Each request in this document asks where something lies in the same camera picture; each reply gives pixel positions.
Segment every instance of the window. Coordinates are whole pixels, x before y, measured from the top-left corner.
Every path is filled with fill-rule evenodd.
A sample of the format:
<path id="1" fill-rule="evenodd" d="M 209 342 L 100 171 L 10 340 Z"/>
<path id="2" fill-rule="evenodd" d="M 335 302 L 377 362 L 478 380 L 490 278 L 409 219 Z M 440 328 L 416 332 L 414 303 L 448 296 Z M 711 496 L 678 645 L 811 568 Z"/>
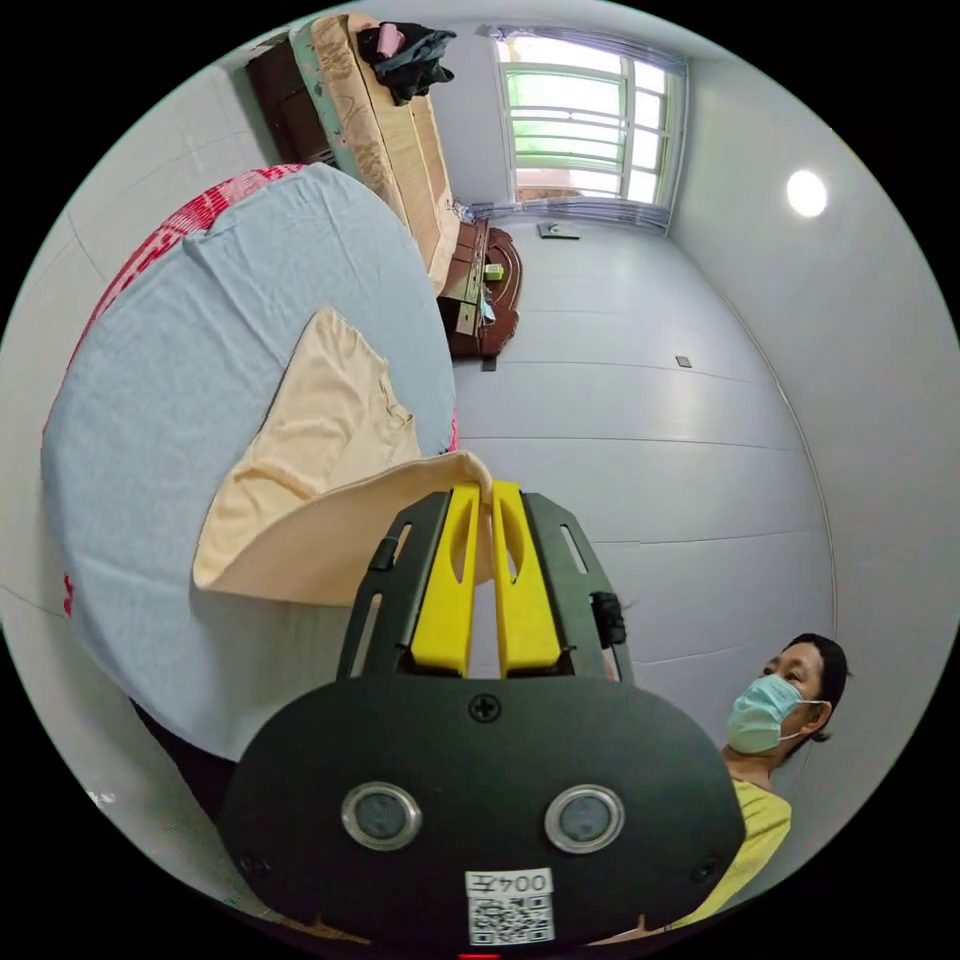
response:
<path id="1" fill-rule="evenodd" d="M 561 40 L 497 44 L 516 189 L 670 206 L 680 166 L 684 81 Z"/>

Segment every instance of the surgical face mask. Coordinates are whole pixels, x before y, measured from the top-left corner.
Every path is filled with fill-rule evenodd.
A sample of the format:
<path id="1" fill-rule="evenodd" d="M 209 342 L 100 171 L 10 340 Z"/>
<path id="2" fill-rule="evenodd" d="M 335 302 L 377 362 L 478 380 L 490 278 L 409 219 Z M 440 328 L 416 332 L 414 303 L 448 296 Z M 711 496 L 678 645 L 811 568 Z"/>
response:
<path id="1" fill-rule="evenodd" d="M 780 736 L 783 721 L 801 703 L 825 703 L 824 700 L 804 700 L 800 691 L 775 673 L 754 680 L 733 705 L 727 720 L 727 743 L 737 753 L 766 753 L 783 740 Z"/>

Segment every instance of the black hair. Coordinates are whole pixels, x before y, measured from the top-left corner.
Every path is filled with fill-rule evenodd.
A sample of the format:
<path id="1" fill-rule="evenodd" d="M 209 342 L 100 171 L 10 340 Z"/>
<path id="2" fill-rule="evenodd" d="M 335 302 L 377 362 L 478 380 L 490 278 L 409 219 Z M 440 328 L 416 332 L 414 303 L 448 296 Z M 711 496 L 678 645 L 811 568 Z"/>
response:
<path id="1" fill-rule="evenodd" d="M 843 697 L 847 679 L 853 676 L 847 666 L 847 655 L 843 652 L 843 647 L 835 640 L 828 640 L 817 633 L 802 633 L 799 637 L 791 640 L 783 649 L 789 650 L 798 643 L 812 643 L 820 651 L 820 658 L 823 660 L 823 673 L 820 675 L 820 692 L 815 699 L 826 700 L 833 710 L 836 710 L 837 704 Z M 812 740 L 814 743 L 823 743 L 825 740 L 829 740 L 831 736 L 833 734 L 826 732 L 823 727 L 815 730 L 799 741 L 783 758 L 783 762 L 786 763 L 808 740 Z"/>

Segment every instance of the woman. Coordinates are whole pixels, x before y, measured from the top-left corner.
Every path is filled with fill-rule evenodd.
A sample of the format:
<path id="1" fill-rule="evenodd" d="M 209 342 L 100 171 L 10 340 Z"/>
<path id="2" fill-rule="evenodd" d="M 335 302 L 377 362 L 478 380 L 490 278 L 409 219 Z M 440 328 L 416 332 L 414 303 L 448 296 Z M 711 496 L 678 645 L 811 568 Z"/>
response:
<path id="1" fill-rule="evenodd" d="M 850 673 L 843 649 L 833 640 L 805 633 L 774 657 L 734 702 L 727 721 L 723 759 L 740 801 L 747 836 L 729 870 L 703 904 L 661 930 L 620 934 L 601 943 L 619 943 L 675 930 L 704 920 L 767 865 L 790 831 L 791 808 L 773 792 L 770 776 L 807 741 L 822 743 Z"/>

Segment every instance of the window curtain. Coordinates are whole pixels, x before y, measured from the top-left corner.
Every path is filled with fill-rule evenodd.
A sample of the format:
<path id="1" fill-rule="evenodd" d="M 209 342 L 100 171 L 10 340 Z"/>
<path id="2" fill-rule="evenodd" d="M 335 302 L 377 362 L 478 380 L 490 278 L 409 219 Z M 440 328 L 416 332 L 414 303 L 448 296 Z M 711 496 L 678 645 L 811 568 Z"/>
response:
<path id="1" fill-rule="evenodd" d="M 558 197 L 527 200 L 525 203 L 474 203 L 466 209 L 470 220 L 499 220 L 504 217 L 532 215 L 544 220 L 593 220 L 620 223 L 666 233 L 670 211 L 652 203 L 618 200 L 611 197 Z"/>
<path id="2" fill-rule="evenodd" d="M 667 73 L 679 77 L 687 76 L 686 58 L 676 54 L 657 50 L 638 40 L 627 37 L 616 37 L 609 33 L 597 33 L 594 30 L 581 30 L 576 27 L 518 27 L 518 26 L 488 26 L 480 27 L 477 33 L 482 37 L 503 43 L 512 37 L 539 37 L 542 40 L 563 40 L 567 43 L 577 43 L 582 47 L 591 47 L 602 50 L 604 53 L 613 53 L 618 57 L 627 57 L 630 60 L 639 60 L 652 67 L 658 67 Z"/>

